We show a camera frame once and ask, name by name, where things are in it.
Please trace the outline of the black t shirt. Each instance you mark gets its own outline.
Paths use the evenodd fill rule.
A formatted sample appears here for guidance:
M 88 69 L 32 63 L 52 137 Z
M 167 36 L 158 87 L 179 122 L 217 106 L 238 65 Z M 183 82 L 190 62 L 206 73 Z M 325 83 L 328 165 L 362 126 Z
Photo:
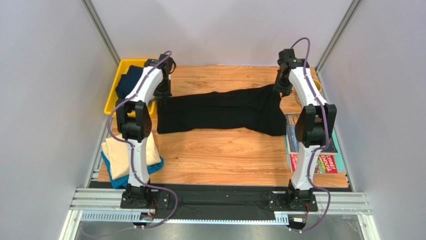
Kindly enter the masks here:
M 273 85 L 161 99 L 157 103 L 157 132 L 194 129 L 246 128 L 269 136 L 286 134 L 281 96 Z

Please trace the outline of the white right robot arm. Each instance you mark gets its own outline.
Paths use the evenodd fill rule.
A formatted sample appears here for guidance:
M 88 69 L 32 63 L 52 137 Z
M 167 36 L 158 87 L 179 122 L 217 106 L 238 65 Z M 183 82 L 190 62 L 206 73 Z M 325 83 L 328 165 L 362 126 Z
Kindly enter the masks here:
M 330 144 L 337 108 L 322 97 L 306 58 L 297 58 L 294 49 L 287 48 L 279 52 L 277 63 L 273 91 L 288 96 L 295 89 L 302 106 L 295 125 L 298 160 L 289 187 L 294 191 L 309 191 L 314 188 L 314 162 Z

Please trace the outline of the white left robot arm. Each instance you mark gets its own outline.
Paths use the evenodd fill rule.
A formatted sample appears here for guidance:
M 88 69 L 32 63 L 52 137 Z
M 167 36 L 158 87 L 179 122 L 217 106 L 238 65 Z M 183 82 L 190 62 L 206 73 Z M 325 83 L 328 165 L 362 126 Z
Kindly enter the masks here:
M 128 150 L 129 178 L 132 187 L 143 188 L 149 184 L 147 169 L 147 142 L 152 131 L 148 105 L 152 98 L 170 98 L 171 77 L 176 63 L 170 50 L 158 59 L 148 59 L 133 89 L 116 101 L 117 129 Z

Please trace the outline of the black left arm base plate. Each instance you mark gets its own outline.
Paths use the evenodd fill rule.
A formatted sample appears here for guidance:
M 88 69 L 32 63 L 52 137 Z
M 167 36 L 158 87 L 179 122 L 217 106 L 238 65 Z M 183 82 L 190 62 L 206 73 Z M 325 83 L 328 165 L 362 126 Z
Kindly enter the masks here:
M 160 209 L 169 208 L 171 194 L 164 190 L 151 190 L 146 194 L 131 195 L 123 192 L 120 202 L 121 209 Z

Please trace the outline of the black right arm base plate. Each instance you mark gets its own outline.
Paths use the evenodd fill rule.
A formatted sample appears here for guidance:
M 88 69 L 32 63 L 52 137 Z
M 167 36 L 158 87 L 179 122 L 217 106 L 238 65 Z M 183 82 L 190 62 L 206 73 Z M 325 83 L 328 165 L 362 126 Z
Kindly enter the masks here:
M 270 211 L 285 212 L 317 212 L 318 205 L 313 191 L 302 190 L 296 192 L 270 192 L 266 195 Z

